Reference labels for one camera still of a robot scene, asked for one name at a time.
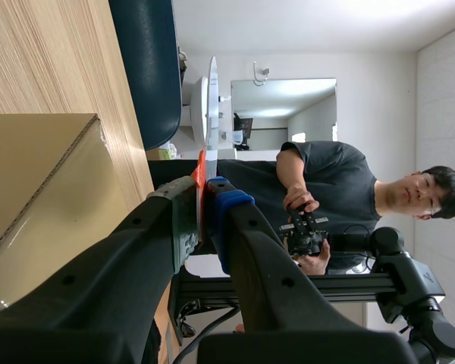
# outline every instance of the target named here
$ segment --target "red object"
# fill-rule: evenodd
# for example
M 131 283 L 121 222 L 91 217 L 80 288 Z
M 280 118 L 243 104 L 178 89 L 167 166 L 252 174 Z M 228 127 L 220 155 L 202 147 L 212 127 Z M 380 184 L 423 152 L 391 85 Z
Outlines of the red object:
M 194 172 L 190 175 L 196 182 L 197 191 L 200 194 L 200 221 L 204 221 L 204 187 L 206 186 L 206 154 L 204 148 L 201 149 L 199 153 L 199 158 L 197 159 L 197 166 L 194 169 Z M 197 244 L 197 249 L 202 246 L 203 238 L 199 236 L 199 244 Z

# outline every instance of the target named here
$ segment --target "wooden table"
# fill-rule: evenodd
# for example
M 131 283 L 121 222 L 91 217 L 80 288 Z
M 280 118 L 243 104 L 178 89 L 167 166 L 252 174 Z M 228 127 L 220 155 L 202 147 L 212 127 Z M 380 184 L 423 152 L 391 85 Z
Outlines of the wooden table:
M 127 210 L 153 190 L 107 0 L 0 0 L 1 113 L 96 113 Z

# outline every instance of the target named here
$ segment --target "black hair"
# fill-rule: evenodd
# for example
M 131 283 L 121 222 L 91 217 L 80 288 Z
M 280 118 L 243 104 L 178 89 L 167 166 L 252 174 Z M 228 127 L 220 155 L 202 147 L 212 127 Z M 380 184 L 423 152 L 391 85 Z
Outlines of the black hair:
M 440 211 L 434 213 L 431 218 L 453 218 L 455 217 L 455 170 L 442 165 L 437 165 L 423 171 L 430 174 L 435 183 L 445 191 L 441 200 Z

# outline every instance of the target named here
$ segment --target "black t-shirt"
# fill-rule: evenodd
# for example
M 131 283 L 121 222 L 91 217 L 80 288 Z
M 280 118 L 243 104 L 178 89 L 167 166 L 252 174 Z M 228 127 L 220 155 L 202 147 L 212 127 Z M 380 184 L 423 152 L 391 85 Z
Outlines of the black t-shirt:
M 318 225 L 321 230 L 329 234 L 374 231 L 381 218 L 375 210 L 376 179 L 358 149 L 328 141 L 285 143 L 281 150 L 286 149 L 296 149 L 302 157 L 306 188 L 320 202 L 313 215 L 328 219 Z M 287 189 L 278 180 L 276 162 L 219 160 L 218 172 L 254 197 L 275 231 L 287 223 L 288 214 L 282 206 Z M 360 255 L 332 253 L 328 269 L 347 270 L 362 260 Z

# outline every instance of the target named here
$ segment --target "dark blue chair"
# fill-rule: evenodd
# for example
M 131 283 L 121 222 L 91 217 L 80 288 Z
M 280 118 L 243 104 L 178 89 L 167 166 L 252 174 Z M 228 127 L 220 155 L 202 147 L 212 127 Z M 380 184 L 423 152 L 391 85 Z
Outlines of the dark blue chair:
M 171 0 L 109 0 L 143 147 L 177 131 L 182 110 Z

